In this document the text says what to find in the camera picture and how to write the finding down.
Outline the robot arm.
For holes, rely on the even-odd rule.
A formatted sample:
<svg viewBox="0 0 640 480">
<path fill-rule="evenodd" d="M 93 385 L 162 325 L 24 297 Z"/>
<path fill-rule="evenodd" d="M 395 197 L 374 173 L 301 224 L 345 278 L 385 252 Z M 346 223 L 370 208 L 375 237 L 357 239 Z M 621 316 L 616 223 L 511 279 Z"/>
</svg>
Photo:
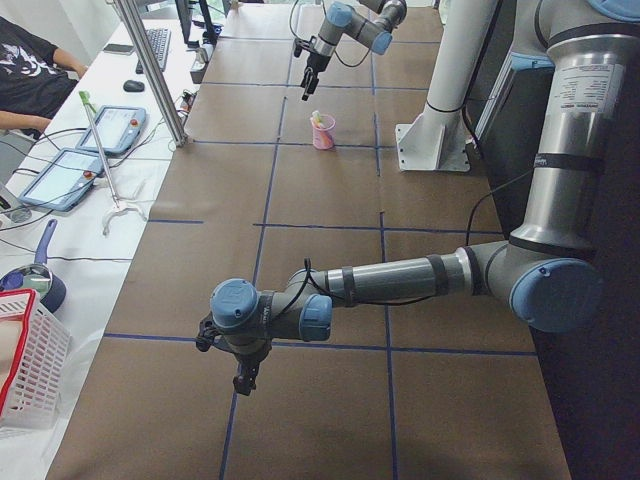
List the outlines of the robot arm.
<svg viewBox="0 0 640 480">
<path fill-rule="evenodd" d="M 392 32 L 399 26 L 407 14 L 405 1 L 360 1 L 377 17 L 368 20 L 351 5 L 340 1 L 331 4 L 324 15 L 323 23 L 316 36 L 308 40 L 294 39 L 294 56 L 298 58 L 303 51 L 309 53 L 303 72 L 301 99 L 307 101 L 315 93 L 319 74 L 324 72 L 343 35 L 347 35 L 374 54 L 383 55 L 392 41 Z"/>
<path fill-rule="evenodd" d="M 405 1 L 358 1 L 378 18 L 365 20 L 334 2 L 316 36 L 294 39 L 309 52 L 302 99 L 315 92 L 344 35 L 384 54 L 405 20 Z M 466 171 L 453 153 L 459 118 L 498 1 L 452 5 L 423 112 L 396 126 L 402 171 Z M 517 318 L 543 332 L 566 332 L 594 317 L 603 280 L 589 263 L 586 238 L 604 156 L 628 64 L 639 53 L 639 1 L 517 1 L 506 61 L 513 71 L 553 67 L 522 225 L 508 240 L 459 247 L 449 255 L 315 271 L 310 260 L 284 292 L 257 291 L 229 279 L 213 290 L 210 313 L 195 338 L 239 362 L 236 393 L 256 389 L 273 339 L 326 341 L 332 309 L 399 306 L 466 292 L 506 302 Z"/>
</svg>

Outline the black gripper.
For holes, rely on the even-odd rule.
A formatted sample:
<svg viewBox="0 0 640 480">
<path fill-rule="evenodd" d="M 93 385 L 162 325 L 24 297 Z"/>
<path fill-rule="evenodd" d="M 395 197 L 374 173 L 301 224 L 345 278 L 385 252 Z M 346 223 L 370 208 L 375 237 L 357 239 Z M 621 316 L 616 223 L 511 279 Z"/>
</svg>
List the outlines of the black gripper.
<svg viewBox="0 0 640 480">
<path fill-rule="evenodd" d="M 270 352 L 271 347 L 261 347 L 254 351 L 243 349 L 235 353 L 239 373 L 233 378 L 233 386 L 237 394 L 249 396 L 256 389 L 260 364 L 268 357 Z"/>
<path fill-rule="evenodd" d="M 331 60 L 331 44 L 316 36 L 312 36 L 309 40 L 296 38 L 294 40 L 294 56 L 300 57 L 303 51 L 309 53 L 301 82 L 303 88 L 301 99 L 307 101 L 315 93 L 319 74 L 326 70 Z"/>
</svg>

